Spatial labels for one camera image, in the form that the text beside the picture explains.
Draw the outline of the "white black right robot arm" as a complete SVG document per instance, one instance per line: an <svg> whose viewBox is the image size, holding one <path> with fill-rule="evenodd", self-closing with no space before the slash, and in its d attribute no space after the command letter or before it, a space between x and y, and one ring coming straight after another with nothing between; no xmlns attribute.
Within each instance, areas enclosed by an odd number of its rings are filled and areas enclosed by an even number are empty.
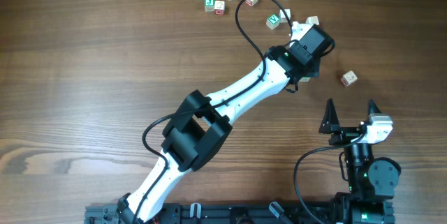
<svg viewBox="0 0 447 224"><path fill-rule="evenodd" d="M330 134L329 145L341 147L339 164L349 192L337 193L331 207L330 223L393 224L391 200L399 183L400 165L386 157L376 158L372 147L386 140L393 130L393 120L368 102L367 118L356 127L340 125L332 99L326 104L319 133Z"/></svg>

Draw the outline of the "plain white picture block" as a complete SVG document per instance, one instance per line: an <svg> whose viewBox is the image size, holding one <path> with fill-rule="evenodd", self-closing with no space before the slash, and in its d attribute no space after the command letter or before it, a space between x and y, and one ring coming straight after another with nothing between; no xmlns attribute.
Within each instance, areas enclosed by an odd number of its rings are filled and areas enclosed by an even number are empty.
<svg viewBox="0 0 447 224"><path fill-rule="evenodd" d="M279 19L281 23L287 23L287 19L291 19L291 10L285 9L285 12L283 10L279 11Z"/></svg>

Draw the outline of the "green N letter block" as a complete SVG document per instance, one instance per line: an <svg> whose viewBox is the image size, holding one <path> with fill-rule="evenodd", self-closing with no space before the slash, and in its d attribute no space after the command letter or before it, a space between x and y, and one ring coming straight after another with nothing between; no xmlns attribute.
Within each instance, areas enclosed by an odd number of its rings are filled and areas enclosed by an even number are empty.
<svg viewBox="0 0 447 224"><path fill-rule="evenodd" d="M310 79L310 77L302 77L299 82L308 82Z"/></svg>

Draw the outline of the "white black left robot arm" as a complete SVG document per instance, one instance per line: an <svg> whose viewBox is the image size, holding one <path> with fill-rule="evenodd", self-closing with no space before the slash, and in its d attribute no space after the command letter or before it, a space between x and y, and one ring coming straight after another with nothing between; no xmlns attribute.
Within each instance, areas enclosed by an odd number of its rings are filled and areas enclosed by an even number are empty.
<svg viewBox="0 0 447 224"><path fill-rule="evenodd" d="M153 170L137 191L119 199L117 211L124 223L146 223L157 215L180 179L197 171L220 150L237 118L263 99L275 95L318 69L321 57L335 48L335 41L317 25L293 34L285 45L272 46L258 67L229 87L204 96L190 93L166 121L161 150Z"/></svg>

